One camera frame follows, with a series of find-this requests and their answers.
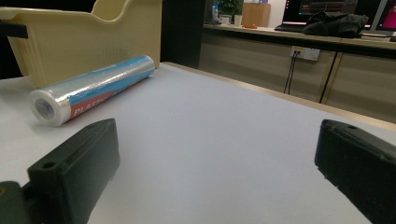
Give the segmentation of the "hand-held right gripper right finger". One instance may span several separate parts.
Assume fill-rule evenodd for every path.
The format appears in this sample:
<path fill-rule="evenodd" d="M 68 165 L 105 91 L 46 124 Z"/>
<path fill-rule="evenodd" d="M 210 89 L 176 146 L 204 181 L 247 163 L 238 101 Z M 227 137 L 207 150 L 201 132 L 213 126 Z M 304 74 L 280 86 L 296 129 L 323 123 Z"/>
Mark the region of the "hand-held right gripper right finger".
<path fill-rule="evenodd" d="M 396 146 L 325 119 L 314 163 L 373 224 L 396 224 Z"/>

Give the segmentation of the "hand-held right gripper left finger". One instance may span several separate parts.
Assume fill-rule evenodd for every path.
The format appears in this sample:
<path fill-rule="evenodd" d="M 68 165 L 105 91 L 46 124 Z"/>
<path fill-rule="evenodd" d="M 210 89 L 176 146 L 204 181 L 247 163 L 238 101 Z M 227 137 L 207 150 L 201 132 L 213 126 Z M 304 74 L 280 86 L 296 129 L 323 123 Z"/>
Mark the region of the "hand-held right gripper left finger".
<path fill-rule="evenodd" d="M 120 166 L 116 121 L 92 123 L 28 168 L 42 224 L 87 224 Z"/>

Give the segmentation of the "plastic wrap roll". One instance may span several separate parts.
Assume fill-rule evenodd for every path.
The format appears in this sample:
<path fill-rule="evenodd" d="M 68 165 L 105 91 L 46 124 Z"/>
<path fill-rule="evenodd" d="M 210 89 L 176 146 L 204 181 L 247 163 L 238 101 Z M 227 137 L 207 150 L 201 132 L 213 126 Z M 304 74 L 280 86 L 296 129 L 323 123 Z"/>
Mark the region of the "plastic wrap roll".
<path fill-rule="evenodd" d="M 29 94 L 29 105 L 39 121 L 59 127 L 149 77 L 154 70 L 149 56 L 138 56 L 34 90 Z"/>

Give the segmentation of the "cream plastic basket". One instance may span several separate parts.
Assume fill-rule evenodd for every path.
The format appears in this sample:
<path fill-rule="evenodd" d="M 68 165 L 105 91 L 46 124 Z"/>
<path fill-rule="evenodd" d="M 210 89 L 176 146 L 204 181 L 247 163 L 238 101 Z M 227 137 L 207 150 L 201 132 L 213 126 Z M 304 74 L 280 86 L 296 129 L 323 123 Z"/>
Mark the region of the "cream plastic basket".
<path fill-rule="evenodd" d="M 163 0 L 96 0 L 92 11 L 0 7 L 0 21 L 23 24 L 7 37 L 21 73 L 45 87 L 139 55 L 160 63 Z"/>

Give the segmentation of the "long beige desk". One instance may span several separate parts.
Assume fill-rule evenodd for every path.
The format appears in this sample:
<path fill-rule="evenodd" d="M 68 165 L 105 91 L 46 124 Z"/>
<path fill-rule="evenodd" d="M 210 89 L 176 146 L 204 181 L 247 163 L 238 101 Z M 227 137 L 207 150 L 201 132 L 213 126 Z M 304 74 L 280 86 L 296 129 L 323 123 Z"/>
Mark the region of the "long beige desk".
<path fill-rule="evenodd" d="M 319 49 L 318 59 L 290 56 L 292 46 Z M 199 68 L 396 123 L 396 42 L 207 25 Z"/>

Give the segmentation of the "dark cloth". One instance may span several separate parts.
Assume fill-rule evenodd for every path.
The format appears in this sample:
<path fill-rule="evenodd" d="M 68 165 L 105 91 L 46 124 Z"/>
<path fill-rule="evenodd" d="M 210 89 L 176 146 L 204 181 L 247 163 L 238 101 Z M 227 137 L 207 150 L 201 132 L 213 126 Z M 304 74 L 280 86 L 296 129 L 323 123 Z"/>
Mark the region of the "dark cloth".
<path fill-rule="evenodd" d="M 309 18 L 302 33 L 305 35 L 357 38 L 361 35 L 369 18 L 341 12 L 324 12 Z"/>

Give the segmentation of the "computer monitor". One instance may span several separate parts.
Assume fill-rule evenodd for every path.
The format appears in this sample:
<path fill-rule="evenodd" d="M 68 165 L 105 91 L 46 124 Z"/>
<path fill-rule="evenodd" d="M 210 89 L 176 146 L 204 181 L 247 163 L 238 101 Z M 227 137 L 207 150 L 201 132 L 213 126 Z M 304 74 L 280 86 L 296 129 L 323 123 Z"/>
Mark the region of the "computer monitor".
<path fill-rule="evenodd" d="M 304 26 L 312 15 L 323 11 L 365 15 L 365 28 L 370 29 L 378 9 L 385 4 L 386 0 L 286 0 L 281 24 Z"/>
<path fill-rule="evenodd" d="M 396 32 L 396 0 L 387 0 L 376 29 Z"/>

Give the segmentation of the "black keyboard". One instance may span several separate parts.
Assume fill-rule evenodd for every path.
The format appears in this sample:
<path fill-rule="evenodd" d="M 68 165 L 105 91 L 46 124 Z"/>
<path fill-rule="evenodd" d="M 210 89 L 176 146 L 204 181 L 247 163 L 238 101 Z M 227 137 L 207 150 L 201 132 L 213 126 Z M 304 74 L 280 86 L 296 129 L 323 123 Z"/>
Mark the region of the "black keyboard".
<path fill-rule="evenodd" d="M 295 24 L 280 24 L 275 30 L 279 32 L 291 32 L 291 33 L 301 33 L 304 29 L 304 25 Z"/>

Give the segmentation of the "black bar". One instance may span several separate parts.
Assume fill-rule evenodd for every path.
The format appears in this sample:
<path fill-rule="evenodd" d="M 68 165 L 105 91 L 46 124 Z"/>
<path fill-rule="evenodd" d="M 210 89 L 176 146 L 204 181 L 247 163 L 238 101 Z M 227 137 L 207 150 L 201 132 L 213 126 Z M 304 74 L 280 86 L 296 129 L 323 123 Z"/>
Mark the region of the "black bar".
<path fill-rule="evenodd" d="M 28 38 L 27 27 L 23 24 L 0 21 L 0 35 L 7 37 Z"/>

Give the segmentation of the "brown cardboard box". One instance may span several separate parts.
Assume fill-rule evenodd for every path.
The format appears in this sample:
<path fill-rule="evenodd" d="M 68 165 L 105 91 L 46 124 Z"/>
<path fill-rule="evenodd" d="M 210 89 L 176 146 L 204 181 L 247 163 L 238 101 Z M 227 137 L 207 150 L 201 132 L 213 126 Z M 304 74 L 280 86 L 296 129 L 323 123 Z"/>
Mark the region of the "brown cardboard box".
<path fill-rule="evenodd" d="M 244 3 L 242 8 L 242 25 L 267 27 L 271 5 L 267 3 Z"/>

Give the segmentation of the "potted green plant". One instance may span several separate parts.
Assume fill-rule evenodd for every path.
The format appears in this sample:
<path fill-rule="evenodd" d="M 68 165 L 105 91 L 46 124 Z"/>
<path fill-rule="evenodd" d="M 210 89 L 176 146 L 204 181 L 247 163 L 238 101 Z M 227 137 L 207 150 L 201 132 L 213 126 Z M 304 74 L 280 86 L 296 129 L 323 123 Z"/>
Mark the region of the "potted green plant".
<path fill-rule="evenodd" d="M 219 19 L 222 24 L 234 22 L 234 16 L 240 15 L 243 0 L 217 0 L 219 3 Z"/>

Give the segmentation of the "white wall socket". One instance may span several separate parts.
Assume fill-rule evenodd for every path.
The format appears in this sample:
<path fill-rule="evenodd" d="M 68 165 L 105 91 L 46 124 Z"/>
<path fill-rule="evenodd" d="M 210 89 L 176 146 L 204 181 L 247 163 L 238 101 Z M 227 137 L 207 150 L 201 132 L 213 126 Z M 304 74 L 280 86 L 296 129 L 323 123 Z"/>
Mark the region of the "white wall socket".
<path fill-rule="evenodd" d="M 315 62 L 318 59 L 319 53 L 320 53 L 319 49 L 292 46 L 290 51 L 290 56 L 298 59 Z"/>

